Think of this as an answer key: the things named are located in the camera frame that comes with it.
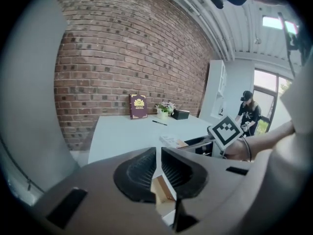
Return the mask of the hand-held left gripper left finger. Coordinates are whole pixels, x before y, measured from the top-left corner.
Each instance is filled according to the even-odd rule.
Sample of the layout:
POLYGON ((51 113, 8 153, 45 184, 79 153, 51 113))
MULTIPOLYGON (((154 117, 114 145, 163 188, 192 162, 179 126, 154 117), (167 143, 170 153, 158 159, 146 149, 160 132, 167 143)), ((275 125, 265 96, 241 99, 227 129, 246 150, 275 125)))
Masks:
POLYGON ((48 190, 32 212, 54 235, 170 235, 150 191, 156 149, 88 164, 48 190))

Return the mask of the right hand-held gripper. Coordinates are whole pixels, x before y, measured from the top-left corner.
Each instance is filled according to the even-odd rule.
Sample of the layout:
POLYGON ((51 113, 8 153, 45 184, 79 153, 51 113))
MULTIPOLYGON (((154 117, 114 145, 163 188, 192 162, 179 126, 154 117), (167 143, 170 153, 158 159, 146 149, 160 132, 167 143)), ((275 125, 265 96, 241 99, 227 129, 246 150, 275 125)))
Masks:
POLYGON ((209 136, 202 136, 185 141, 189 147, 212 147, 212 156, 223 156, 225 150, 242 136, 243 130, 230 116, 222 117, 218 123, 207 128, 209 136))

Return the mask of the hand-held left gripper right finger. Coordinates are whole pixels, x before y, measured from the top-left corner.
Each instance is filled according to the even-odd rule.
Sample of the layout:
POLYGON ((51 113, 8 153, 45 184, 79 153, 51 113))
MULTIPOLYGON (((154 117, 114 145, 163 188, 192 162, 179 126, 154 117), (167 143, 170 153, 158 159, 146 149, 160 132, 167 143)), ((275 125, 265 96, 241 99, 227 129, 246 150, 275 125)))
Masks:
POLYGON ((242 185, 249 164, 163 147, 161 166, 177 194, 174 225, 161 225, 162 235, 253 234, 242 185))

